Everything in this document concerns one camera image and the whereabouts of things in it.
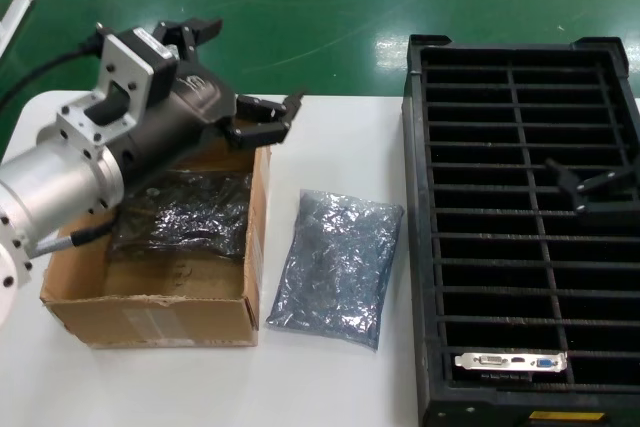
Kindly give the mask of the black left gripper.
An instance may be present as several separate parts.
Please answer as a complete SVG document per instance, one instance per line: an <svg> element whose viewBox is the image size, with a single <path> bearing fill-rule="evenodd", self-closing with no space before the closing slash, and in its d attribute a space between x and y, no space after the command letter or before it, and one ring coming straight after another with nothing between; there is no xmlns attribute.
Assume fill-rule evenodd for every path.
<svg viewBox="0 0 640 427"><path fill-rule="evenodd" d="M153 37L174 45L179 58L169 96L149 107L139 124L108 144L118 161L124 194L130 195L219 136L237 149L282 143L302 106L305 92L282 101L238 95L199 63L198 47L219 35L223 20L161 21Z"/></svg>

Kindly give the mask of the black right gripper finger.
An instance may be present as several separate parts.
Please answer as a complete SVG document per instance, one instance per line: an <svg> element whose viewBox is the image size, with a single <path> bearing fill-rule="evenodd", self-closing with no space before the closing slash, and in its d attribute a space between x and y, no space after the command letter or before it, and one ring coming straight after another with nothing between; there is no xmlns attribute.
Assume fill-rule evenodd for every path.
<svg viewBox="0 0 640 427"><path fill-rule="evenodd" d="M638 216L639 201L610 200L610 196L628 189L639 190L639 157L627 166L580 180L565 166L547 159L545 167L556 178L556 184L572 202L578 216Z"/></svg>

